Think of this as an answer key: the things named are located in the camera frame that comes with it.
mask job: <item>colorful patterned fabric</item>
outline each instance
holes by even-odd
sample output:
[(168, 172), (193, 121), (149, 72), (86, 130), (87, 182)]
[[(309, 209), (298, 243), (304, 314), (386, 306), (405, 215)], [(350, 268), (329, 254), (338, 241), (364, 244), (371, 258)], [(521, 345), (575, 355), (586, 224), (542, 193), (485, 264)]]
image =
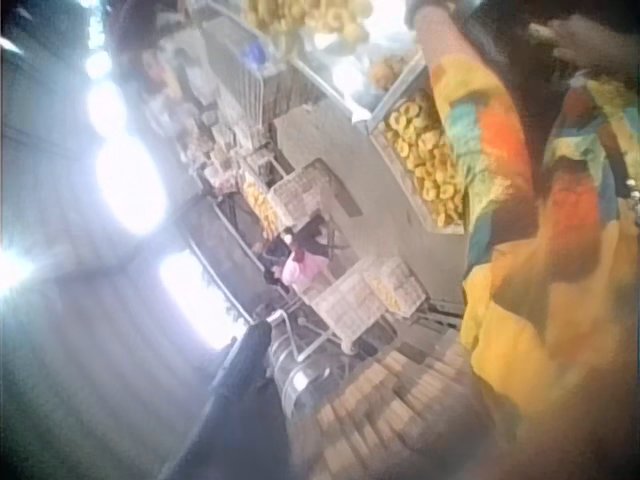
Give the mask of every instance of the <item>colorful patterned fabric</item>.
[(625, 182), (640, 182), (638, 99), (577, 77), (534, 190), (499, 79), (452, 56), (431, 82), (469, 196), (461, 342), (492, 393), (528, 417), (636, 338), (638, 228)]

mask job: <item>concrete floor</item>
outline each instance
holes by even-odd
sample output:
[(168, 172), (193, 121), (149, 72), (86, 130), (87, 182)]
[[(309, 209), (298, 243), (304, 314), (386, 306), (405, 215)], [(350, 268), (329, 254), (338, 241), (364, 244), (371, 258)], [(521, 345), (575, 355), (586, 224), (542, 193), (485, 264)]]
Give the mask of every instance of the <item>concrete floor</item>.
[(359, 217), (339, 207), (330, 214), (360, 256), (399, 255), (432, 299), (462, 303), (466, 236), (426, 231), (369, 138), (335, 105), (325, 100), (294, 109), (276, 126), (280, 149), (295, 168), (322, 158), (357, 202)]

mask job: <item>multicolored dress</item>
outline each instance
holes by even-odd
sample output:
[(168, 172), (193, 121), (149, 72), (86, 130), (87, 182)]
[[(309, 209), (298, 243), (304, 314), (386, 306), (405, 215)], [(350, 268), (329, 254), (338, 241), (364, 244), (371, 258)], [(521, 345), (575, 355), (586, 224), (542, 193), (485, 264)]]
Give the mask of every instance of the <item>multicolored dress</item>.
[(519, 424), (635, 348), (638, 227), (627, 183), (640, 185), (638, 98), (577, 76), (534, 188), (526, 132), (500, 80), (459, 55), (433, 68), (431, 83), (469, 198), (461, 342)]

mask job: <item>floor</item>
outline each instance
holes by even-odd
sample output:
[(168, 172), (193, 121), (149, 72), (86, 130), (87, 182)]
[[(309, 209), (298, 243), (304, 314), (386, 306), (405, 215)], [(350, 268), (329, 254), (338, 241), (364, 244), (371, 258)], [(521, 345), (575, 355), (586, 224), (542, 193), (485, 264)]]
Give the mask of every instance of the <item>floor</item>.
[(424, 229), (389, 167), (368, 137), (329, 100), (300, 107), (276, 120), (278, 144), (295, 168), (322, 158), (362, 210), (331, 215), (360, 256), (399, 255), (430, 297), (462, 303), (466, 237)]

